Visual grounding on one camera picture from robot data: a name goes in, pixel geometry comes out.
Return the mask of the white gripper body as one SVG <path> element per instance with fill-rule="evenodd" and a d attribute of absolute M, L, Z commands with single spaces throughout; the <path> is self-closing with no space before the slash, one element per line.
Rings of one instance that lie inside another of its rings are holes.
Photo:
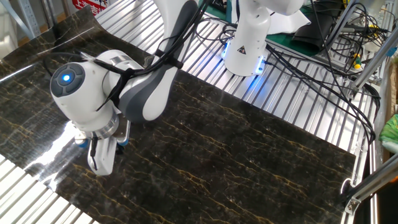
<path fill-rule="evenodd" d="M 89 144 L 88 165 L 96 175 L 110 175 L 116 154 L 116 138 L 93 138 Z"/>

